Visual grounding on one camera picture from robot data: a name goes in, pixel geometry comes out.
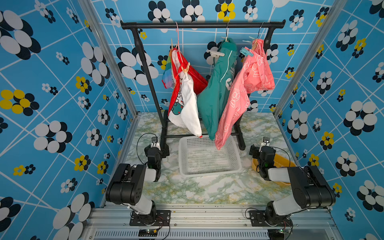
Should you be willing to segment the red white rainbow jacket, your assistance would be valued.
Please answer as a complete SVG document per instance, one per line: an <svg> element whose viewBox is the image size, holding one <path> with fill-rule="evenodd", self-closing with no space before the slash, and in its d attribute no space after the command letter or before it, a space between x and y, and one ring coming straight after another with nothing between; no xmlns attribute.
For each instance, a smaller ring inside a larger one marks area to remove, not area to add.
<svg viewBox="0 0 384 240"><path fill-rule="evenodd" d="M208 85L191 65L189 72L184 74L181 66L190 63L183 55L183 63L178 57L178 49L170 50L166 68L163 74L163 85L166 89L172 88L173 93L169 104L169 120L180 128L188 129L191 134L201 138L202 127L199 119L197 95Z"/></svg>

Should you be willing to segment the beige clothespin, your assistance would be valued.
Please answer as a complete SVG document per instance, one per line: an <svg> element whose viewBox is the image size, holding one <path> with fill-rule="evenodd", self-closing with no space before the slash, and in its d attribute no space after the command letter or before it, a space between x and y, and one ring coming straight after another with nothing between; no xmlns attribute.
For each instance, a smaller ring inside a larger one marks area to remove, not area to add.
<svg viewBox="0 0 384 240"><path fill-rule="evenodd" d="M184 74L187 74L189 72L190 63L188 63L185 67L181 66L181 68Z"/></svg>

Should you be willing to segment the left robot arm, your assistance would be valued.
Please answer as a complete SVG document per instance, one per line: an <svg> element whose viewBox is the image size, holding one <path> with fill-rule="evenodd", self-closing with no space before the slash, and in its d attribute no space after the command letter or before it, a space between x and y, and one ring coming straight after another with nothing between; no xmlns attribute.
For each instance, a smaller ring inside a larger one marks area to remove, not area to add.
<svg viewBox="0 0 384 240"><path fill-rule="evenodd" d="M107 190L106 201L132 209L140 217L156 217L156 204L143 195L145 182L157 182L161 176L162 151L158 143L145 148L145 165L119 164Z"/></svg>

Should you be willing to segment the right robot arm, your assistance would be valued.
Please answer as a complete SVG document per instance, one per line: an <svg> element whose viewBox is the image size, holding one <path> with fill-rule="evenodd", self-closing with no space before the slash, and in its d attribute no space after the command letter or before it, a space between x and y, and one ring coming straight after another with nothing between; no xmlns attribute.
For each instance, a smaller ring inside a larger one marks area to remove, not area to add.
<svg viewBox="0 0 384 240"><path fill-rule="evenodd" d="M265 181L288 183L292 194L267 204L265 221L276 226L290 215L309 209L332 207L336 196L316 166L274 166L276 150L269 146L251 145L250 155L258 161L257 169Z"/></svg>

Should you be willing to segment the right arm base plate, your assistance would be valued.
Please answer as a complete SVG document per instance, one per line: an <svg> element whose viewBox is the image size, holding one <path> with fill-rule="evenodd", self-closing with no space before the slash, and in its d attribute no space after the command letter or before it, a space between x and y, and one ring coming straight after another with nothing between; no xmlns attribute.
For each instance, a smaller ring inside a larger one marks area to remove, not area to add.
<svg viewBox="0 0 384 240"><path fill-rule="evenodd" d="M253 227L292 227L293 222L289 217L278 216L277 218L269 217L264 211L250 210L246 213L247 218L251 221Z"/></svg>

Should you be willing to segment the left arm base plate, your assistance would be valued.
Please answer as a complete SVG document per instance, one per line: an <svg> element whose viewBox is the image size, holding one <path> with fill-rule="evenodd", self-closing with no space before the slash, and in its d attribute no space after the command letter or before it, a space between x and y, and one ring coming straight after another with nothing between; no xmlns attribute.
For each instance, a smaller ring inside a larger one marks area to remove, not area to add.
<svg viewBox="0 0 384 240"><path fill-rule="evenodd" d="M133 227L161 227L169 226L171 220L171 211L156 210L156 213L149 215L139 215L131 212L130 226Z"/></svg>

